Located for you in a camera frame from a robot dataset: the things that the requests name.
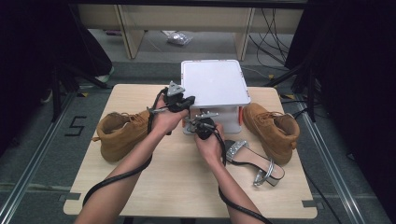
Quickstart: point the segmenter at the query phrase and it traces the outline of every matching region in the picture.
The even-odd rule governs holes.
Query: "white box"
[[[250,103],[248,87],[236,60],[203,60],[181,63],[181,86],[184,97],[195,96],[191,117],[201,112],[219,113],[212,119],[225,133],[240,133],[240,110]],[[186,124],[184,133],[191,133]]]

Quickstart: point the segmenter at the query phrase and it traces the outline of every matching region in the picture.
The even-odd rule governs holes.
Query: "brown suede shoe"
[[[269,158],[278,165],[290,161],[300,135],[300,127],[292,115],[268,112],[261,105],[251,103],[244,107],[242,118],[247,128],[259,137]]]
[[[119,161],[148,135],[148,122],[147,110],[135,115],[113,112],[99,121],[96,127],[98,137],[92,141],[101,140],[105,160]]]

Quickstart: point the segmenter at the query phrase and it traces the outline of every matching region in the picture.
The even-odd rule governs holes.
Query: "sandal strap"
[[[233,143],[233,145],[227,150],[227,161],[232,161],[233,156],[241,147],[248,147],[248,141],[246,140],[235,141],[235,143]]]
[[[270,167],[268,167],[268,172],[264,177],[262,177],[263,170],[259,170],[259,172],[256,175],[256,178],[253,181],[254,186],[262,185],[268,179],[268,177],[271,176],[271,173],[274,171],[274,160],[271,159],[270,162],[271,162]]]

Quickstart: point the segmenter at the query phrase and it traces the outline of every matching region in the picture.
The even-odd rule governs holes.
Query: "light wood tabletop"
[[[135,114],[151,107],[164,85],[119,84],[111,92],[101,119],[111,112]],[[269,111],[283,112],[273,88],[249,87],[252,103]],[[226,139],[247,140],[250,148],[265,156],[262,145],[245,125],[238,134],[226,134]],[[64,212],[77,215],[88,190],[102,181],[117,165],[105,161],[100,153],[101,142],[91,142],[70,190],[78,199],[67,199]],[[258,170],[249,165],[227,169],[244,189],[262,214],[268,218],[314,218],[318,211],[308,187],[298,149],[288,164],[285,176],[272,187],[267,182],[254,186]],[[181,122],[171,135],[157,146],[151,165],[143,171],[121,216],[129,217],[228,217],[218,185],[201,158],[192,135],[184,134]]]

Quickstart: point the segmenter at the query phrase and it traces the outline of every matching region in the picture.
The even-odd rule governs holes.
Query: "forearm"
[[[142,142],[135,146],[107,178],[130,172],[143,165],[163,137],[164,133],[153,130]],[[140,173],[97,190],[82,208],[76,223],[114,222],[128,202],[139,176]]]
[[[233,179],[231,174],[226,170],[226,168],[219,162],[211,162],[209,164],[210,169],[213,172],[213,175],[217,179],[219,183],[219,188],[222,191],[223,195],[233,203],[236,203],[246,209],[253,211],[255,213],[260,214],[259,209],[250,200],[250,198],[246,195],[246,193],[241,189],[238,183]],[[230,214],[230,219],[233,224],[236,223],[262,223],[258,219],[246,215],[240,211],[237,211],[227,205],[227,209]]]

